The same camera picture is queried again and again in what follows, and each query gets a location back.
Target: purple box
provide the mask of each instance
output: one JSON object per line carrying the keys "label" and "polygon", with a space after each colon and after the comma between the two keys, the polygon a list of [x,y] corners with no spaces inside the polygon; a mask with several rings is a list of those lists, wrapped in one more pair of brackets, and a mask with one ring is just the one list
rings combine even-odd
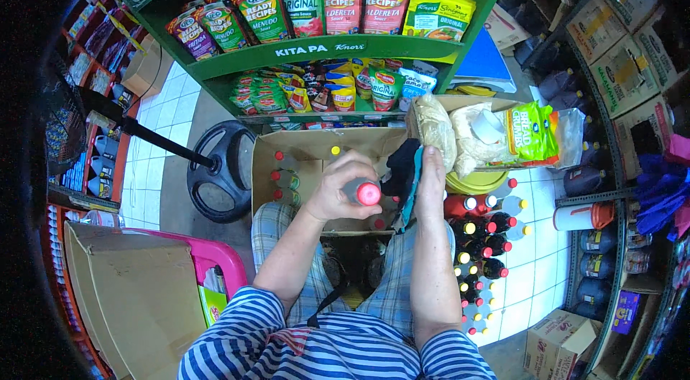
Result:
{"label": "purple box", "polygon": [[635,320],[635,313],[638,311],[640,305],[639,293],[620,291],[618,297],[618,304],[616,305],[616,314],[613,316],[613,324],[611,330],[619,334],[627,335],[630,328],[633,327]]}

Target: red label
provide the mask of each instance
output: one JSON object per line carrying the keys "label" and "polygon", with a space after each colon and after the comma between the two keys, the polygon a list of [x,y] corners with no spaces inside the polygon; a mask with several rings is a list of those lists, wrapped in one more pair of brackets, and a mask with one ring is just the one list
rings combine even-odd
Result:
{"label": "red label", "polygon": [[394,84],[395,83],[395,79],[392,77],[392,75],[384,74],[381,72],[376,72],[375,76],[376,76],[376,79],[384,82],[385,84]]}

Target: red bottle cap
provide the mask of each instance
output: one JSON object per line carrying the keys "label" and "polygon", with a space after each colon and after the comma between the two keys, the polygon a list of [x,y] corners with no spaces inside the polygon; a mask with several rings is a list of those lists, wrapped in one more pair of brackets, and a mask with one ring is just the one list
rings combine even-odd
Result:
{"label": "red bottle cap", "polygon": [[357,199],[364,206],[376,205],[381,200],[381,189],[374,183],[363,183],[357,188]]}

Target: hand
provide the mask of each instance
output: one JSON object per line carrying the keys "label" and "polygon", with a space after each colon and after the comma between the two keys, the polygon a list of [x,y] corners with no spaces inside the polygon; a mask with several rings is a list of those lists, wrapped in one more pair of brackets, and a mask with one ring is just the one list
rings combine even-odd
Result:
{"label": "hand", "polygon": [[355,150],[347,151],[323,170],[319,186],[304,205],[315,219],[325,223],[334,219],[365,219],[382,212],[381,206],[350,203],[342,187],[355,178],[376,181],[379,177],[371,160]]}
{"label": "hand", "polygon": [[441,151],[425,146],[422,154],[422,176],[417,186],[415,215],[417,220],[443,220],[443,189],[446,186],[446,168]]}

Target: plastic bag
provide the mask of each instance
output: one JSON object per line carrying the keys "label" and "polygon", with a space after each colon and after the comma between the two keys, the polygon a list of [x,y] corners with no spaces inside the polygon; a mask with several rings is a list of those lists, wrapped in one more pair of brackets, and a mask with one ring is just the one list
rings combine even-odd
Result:
{"label": "plastic bag", "polygon": [[433,94],[424,94],[415,101],[419,142],[432,145],[441,151],[446,173],[453,170],[457,148],[451,119],[443,105]]}
{"label": "plastic bag", "polygon": [[454,169],[458,179],[466,177],[476,167],[496,160],[504,151],[504,145],[500,143],[487,145],[472,134],[470,122],[484,110],[491,111],[491,102],[461,107],[451,112],[451,124],[453,124],[457,145]]}

